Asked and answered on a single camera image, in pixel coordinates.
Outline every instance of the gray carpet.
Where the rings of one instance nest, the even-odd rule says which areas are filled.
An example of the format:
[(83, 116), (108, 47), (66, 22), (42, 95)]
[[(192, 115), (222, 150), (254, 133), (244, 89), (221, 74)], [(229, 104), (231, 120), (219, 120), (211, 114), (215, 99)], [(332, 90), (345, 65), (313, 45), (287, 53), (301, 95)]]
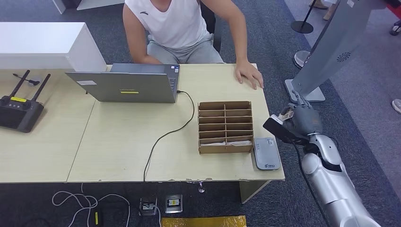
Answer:
[[(5, 9), (0, 8), (0, 21), (85, 21), (107, 63), (130, 61), (122, 29), (121, 5), (81, 12), (68, 10), (60, 16), (48, 1), (38, 1), (38, 4), (43, 4), (39, 7), (30, 5), (28, 1), (22, 5), (11, 3), (12, 0), (6, 2), (10, 4), (6, 4), (8, 7)], [(277, 113), (288, 102), (284, 79), (297, 74), (291, 57), (295, 51), (309, 49), (310, 46), (303, 35), (290, 29), (290, 22), (294, 18), (283, 0), (235, 2), (247, 19), (249, 60), (258, 64), (265, 79), (269, 110)], [(233, 42), (226, 24), (222, 33), (223, 60), (234, 62)], [(322, 114), (325, 133), (338, 140), (349, 176), (366, 208), (382, 226), (401, 226), (400, 200), (346, 106), (330, 81), (324, 83), (321, 89), (327, 101), (315, 107)], [(163, 214), (164, 217), (246, 215), (247, 225), (252, 227), (324, 226), (299, 172), (296, 152), (292, 146), (282, 143), (279, 143), (279, 150), (286, 181), (269, 184), (245, 205), (240, 205), (236, 182), (205, 183), (204, 194), (197, 192), (196, 185), (187, 183), (93, 183), (85, 184), (84, 191), (97, 198), (108, 193), (127, 195), (134, 207), (142, 195), (158, 195), (163, 200), (166, 194), (184, 194), (184, 212)], [(79, 184), (0, 185), (0, 223), (7, 227), (45, 227), (47, 221), (51, 226), (67, 226), (79, 206), (69, 201), (61, 207), (54, 207), (51, 197), (58, 190), (79, 192)], [(109, 203), (100, 204), (105, 213), (105, 226), (123, 226), (126, 206), (113, 201), (117, 200), (110, 199)], [(132, 227), (139, 221), (139, 217), (133, 213)], [(85, 226), (85, 222), (86, 215), (81, 213), (74, 226)], [(144, 218), (141, 226), (157, 226), (156, 217)]]

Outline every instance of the cardboard organizer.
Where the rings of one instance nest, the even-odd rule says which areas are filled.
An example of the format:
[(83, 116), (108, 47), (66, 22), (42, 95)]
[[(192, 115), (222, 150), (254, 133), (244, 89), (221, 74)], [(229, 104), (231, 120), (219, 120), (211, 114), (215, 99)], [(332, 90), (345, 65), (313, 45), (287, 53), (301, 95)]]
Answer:
[[(252, 105), (249, 101), (198, 104), (199, 153), (244, 153), (253, 148)], [(250, 141), (250, 145), (229, 145)], [(225, 145), (202, 146), (202, 144)]]

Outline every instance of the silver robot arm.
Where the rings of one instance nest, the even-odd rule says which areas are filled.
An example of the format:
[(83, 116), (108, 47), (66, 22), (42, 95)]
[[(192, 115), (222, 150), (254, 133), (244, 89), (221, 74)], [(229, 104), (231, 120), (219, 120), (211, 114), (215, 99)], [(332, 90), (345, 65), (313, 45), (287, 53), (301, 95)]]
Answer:
[(294, 93), (298, 103), (289, 104), (279, 116), (272, 115), (264, 128), (285, 143), (304, 146), (302, 170), (330, 226), (380, 227), (362, 204), (333, 140), (321, 134), (319, 114), (309, 102)]
[[(329, 223), (333, 227), (380, 227), (362, 204), (334, 142), (321, 134), (311, 135), (309, 142), (319, 152), (305, 154), (302, 170), (309, 176)], [(330, 170), (325, 167), (328, 164), (339, 169)]]

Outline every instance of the router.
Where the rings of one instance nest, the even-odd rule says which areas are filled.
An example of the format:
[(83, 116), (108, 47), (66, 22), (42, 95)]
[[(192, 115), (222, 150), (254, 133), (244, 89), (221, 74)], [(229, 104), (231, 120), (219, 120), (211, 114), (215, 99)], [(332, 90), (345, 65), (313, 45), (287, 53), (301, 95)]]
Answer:
[(36, 100), (43, 90), (43, 87), (46, 85), (46, 82), (49, 80), (50, 74), (47, 74), (32, 100), (15, 97), (29, 72), (29, 70), (25, 72), (9, 96), (3, 96), (3, 98), (0, 99), (1, 127), (21, 132), (30, 132), (42, 113), (44, 106)]

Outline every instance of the man's hand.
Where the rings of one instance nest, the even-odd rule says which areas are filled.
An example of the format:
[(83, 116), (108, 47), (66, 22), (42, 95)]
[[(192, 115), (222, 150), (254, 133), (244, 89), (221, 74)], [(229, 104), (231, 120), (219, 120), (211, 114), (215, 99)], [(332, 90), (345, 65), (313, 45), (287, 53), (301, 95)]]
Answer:
[(263, 88), (262, 74), (248, 60), (237, 61), (235, 67), (235, 76), (240, 84), (242, 84), (242, 76), (248, 78), (252, 87), (256, 90), (257, 83)]

